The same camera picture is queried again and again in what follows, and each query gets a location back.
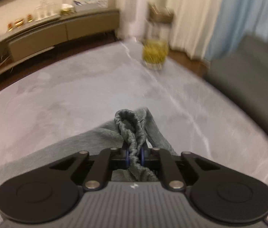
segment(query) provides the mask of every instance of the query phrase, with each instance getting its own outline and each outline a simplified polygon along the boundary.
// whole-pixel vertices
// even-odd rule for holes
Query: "marble tabletop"
[[[192,151],[268,184],[268,136],[215,88],[171,59],[141,64],[116,42],[43,68],[0,92],[0,165],[148,107],[177,153]]]

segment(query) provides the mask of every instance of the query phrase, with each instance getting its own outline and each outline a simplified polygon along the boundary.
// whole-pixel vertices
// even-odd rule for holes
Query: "glass base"
[[[161,70],[163,68],[163,63],[148,63],[143,60],[143,65],[146,66],[148,69],[153,70]]]

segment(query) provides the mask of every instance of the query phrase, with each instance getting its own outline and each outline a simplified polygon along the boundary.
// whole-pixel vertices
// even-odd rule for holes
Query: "cabinet drawer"
[[[108,32],[119,27],[119,13],[103,13],[81,17],[67,23],[68,39]]]
[[[53,25],[11,41],[9,50],[13,60],[19,61],[31,54],[67,40],[65,25]]]

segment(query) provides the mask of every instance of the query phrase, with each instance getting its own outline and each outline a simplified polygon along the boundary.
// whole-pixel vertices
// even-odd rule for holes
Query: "gray ribbed panel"
[[[56,221],[24,225],[6,220],[0,228],[223,228],[200,216],[181,193],[160,182],[109,182],[101,191],[86,193],[78,206]],[[266,228],[263,222],[246,226]]]

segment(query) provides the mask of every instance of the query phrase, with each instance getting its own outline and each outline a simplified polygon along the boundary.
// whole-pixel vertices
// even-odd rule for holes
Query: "beige curtain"
[[[222,0],[167,0],[175,13],[170,45],[202,59],[211,39]]]

